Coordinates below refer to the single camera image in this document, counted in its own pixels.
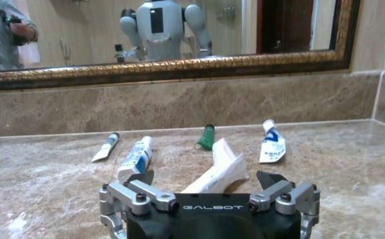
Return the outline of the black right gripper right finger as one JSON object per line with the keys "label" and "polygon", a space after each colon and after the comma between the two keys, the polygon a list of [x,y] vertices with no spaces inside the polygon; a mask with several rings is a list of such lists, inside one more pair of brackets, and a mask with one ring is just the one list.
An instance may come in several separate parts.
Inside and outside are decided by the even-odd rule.
{"label": "black right gripper right finger", "polygon": [[311,235],[311,227],[319,220],[319,194],[314,184],[302,182],[295,185],[279,174],[257,171],[262,191],[249,196],[250,209],[254,212],[267,211],[274,206],[281,215],[301,213],[299,238],[307,239]]}

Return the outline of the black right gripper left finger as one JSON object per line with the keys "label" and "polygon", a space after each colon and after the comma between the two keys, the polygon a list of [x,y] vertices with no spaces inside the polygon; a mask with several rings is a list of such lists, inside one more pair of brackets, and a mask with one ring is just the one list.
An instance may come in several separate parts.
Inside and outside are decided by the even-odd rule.
{"label": "black right gripper left finger", "polygon": [[130,175],[123,181],[105,183],[98,191],[99,222],[107,228],[110,238],[127,237],[123,225],[129,217],[149,219],[151,215],[177,213],[174,193],[151,186],[154,172]]}

